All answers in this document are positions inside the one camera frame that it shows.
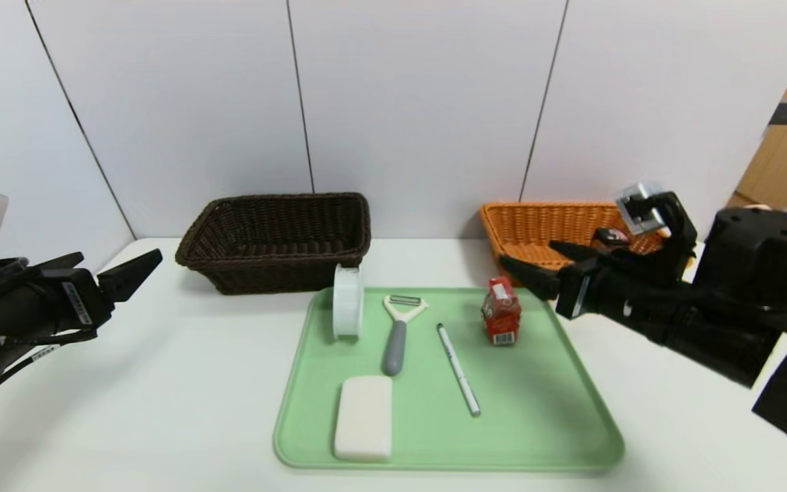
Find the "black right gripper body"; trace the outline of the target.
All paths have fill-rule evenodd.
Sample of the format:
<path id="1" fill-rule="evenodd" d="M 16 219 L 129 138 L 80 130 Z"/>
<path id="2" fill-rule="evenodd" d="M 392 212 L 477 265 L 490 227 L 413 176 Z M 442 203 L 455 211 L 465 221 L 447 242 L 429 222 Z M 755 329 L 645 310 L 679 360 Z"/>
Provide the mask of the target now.
<path id="1" fill-rule="evenodd" d="M 598 314 L 665 345 L 669 327 L 655 320 L 659 309 L 650 305 L 655 287 L 637 266 L 602 254 L 574 262 L 557 273 L 560 281 L 556 312 L 566 320 Z"/>

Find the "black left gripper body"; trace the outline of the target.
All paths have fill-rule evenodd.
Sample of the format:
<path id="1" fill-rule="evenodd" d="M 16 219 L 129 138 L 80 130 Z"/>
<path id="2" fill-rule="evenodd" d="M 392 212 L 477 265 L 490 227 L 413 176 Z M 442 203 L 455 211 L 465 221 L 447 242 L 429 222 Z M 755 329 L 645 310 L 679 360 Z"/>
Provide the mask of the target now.
<path id="1" fill-rule="evenodd" d="M 113 311 L 88 271 L 0 270 L 0 367 L 31 349 L 96 337 Z"/>

